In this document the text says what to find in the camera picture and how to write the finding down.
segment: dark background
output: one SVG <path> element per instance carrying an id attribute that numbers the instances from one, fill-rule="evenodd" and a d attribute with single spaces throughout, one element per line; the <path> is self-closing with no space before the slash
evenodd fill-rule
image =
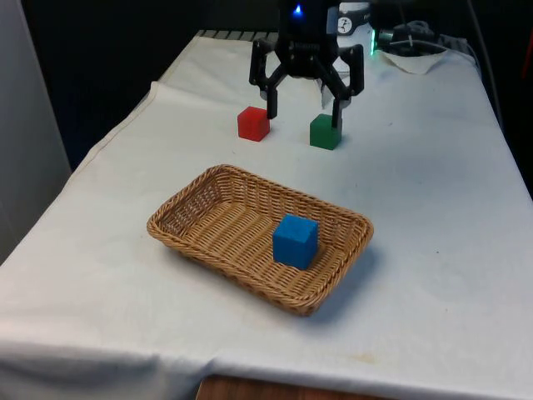
<path id="1" fill-rule="evenodd" d="M 72 168 L 142 100 L 198 29 L 276 30 L 276 0 L 23 0 Z M 474 0 L 496 75 L 504 133 L 530 193 L 533 65 L 521 69 L 533 25 L 531 0 Z M 467 38 L 483 57 L 465 0 L 415 0 L 421 19 Z M 372 25 L 401 22 L 397 4 L 373 6 Z M 484 77 L 487 77 L 483 66 Z M 487 92 L 491 95 L 485 79 Z"/>

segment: gray wall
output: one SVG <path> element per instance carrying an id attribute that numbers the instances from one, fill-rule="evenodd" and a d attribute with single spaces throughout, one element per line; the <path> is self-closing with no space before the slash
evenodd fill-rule
<path id="1" fill-rule="evenodd" d="M 0 263 L 70 173 L 18 0 L 0 0 Z"/>

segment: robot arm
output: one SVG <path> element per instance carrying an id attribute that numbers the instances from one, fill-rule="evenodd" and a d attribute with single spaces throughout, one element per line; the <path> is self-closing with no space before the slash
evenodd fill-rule
<path id="1" fill-rule="evenodd" d="M 277 42 L 258 39 L 253 43 L 250 83 L 266 96 L 267 116 L 277 116 L 277 86 L 286 75 L 321 79 L 335 101 L 331 125 L 341 130 L 341 112 L 351 98 L 364 88 L 363 47 L 356 45 L 339 52 L 336 42 L 340 0 L 280 0 L 280 27 Z M 275 52 L 281 64 L 267 77 L 267 55 Z M 341 57 L 350 67 L 346 86 L 333 67 Z"/>

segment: wicker basket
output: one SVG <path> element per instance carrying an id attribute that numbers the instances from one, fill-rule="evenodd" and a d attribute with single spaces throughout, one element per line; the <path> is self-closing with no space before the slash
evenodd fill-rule
<path id="1" fill-rule="evenodd" d="M 306 271 L 274 262 L 272 234 L 286 214 L 319 222 L 319 250 Z M 184 256 L 299 315 L 316 311 L 370 242 L 360 214 L 240 168 L 209 168 L 165 202 L 148 232 Z"/>

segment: blue cube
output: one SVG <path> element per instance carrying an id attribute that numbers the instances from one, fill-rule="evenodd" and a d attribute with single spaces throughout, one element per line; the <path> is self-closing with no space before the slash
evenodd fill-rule
<path id="1" fill-rule="evenodd" d="M 272 240 L 275 262 L 305 270 L 318 250 L 318 223 L 287 214 Z"/>

